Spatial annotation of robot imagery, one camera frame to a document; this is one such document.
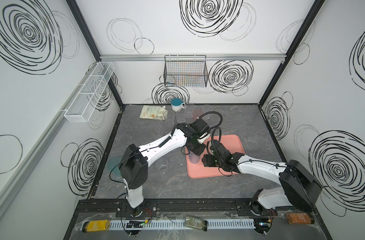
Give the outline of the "pink tray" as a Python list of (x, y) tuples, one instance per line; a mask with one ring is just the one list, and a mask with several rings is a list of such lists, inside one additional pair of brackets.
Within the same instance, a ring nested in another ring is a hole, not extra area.
[(204, 152), (200, 156), (193, 153), (186, 156), (190, 178), (229, 177), (233, 173), (239, 173), (236, 164), (245, 152), (238, 136), (216, 136), (207, 139), (203, 144), (209, 147), (204, 147)]

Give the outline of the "clear faceted glass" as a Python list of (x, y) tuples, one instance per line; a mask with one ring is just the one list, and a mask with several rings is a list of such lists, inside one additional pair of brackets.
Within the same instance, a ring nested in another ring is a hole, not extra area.
[(187, 119), (187, 113), (185, 110), (180, 110), (178, 112), (175, 113), (176, 115), (176, 120), (177, 122), (180, 123), (185, 123), (186, 119)]

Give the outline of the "blue glass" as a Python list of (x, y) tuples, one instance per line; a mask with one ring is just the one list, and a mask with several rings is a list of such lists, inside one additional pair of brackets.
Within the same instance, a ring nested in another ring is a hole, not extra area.
[(195, 154), (193, 154), (193, 153), (190, 153), (190, 154), (188, 155), (188, 160), (189, 160), (189, 162), (190, 162), (190, 163), (192, 163), (192, 164), (197, 164), (197, 163), (199, 163), (199, 162), (200, 162), (200, 156), (197, 156), (197, 155), (195, 155)]

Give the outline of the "teal glass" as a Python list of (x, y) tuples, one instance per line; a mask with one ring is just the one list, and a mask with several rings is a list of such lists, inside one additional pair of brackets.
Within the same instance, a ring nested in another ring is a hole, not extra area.
[(111, 157), (107, 161), (107, 169), (111, 176), (120, 177), (121, 173), (118, 164), (121, 162), (122, 157)]

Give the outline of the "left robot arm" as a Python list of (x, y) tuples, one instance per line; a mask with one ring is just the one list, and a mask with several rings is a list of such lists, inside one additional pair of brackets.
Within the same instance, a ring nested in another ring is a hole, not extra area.
[(142, 186), (148, 179), (148, 168), (157, 160), (175, 149), (186, 147), (190, 153), (200, 156), (204, 149), (204, 140), (210, 134), (210, 127), (202, 119), (193, 123), (176, 124), (167, 135), (142, 146), (129, 145), (118, 164), (126, 187), (126, 200), (133, 210), (143, 206)]

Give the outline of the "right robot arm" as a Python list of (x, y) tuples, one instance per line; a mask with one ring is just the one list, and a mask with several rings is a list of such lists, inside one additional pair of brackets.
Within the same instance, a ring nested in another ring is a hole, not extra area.
[(231, 153), (218, 140), (206, 144), (203, 165), (218, 168), (230, 177), (233, 173), (249, 174), (275, 182), (277, 188), (259, 189), (249, 202), (250, 210), (257, 216), (276, 207), (295, 207), (312, 213), (321, 193), (320, 182), (298, 161), (270, 162), (252, 158), (242, 153)]

